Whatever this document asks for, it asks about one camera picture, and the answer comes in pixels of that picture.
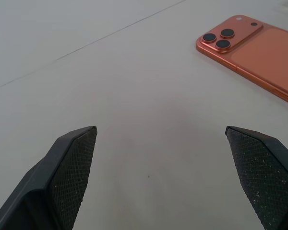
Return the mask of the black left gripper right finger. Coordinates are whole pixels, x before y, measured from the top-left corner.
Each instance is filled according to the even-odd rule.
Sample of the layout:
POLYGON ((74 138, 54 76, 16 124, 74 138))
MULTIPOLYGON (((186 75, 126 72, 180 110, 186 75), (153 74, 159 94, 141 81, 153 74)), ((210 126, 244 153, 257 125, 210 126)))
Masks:
POLYGON ((264 230, 288 230, 288 149, 276 138, 228 126, 240 184, 264 230))

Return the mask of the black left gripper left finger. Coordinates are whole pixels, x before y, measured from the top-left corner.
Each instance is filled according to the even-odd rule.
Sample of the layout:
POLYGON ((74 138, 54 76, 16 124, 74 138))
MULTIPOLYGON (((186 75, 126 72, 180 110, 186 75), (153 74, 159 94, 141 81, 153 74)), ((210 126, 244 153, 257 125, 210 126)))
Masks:
POLYGON ((97 127, 59 137, 0 208, 0 230, 72 230, 87 188, 97 127))

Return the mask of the orange smartphone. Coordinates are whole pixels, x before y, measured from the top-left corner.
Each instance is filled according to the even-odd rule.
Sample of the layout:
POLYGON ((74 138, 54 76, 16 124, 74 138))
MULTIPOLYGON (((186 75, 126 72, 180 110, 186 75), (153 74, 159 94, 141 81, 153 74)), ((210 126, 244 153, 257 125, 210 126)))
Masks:
POLYGON ((234 15, 196 40, 196 49, 288 103, 288 31, 234 15))

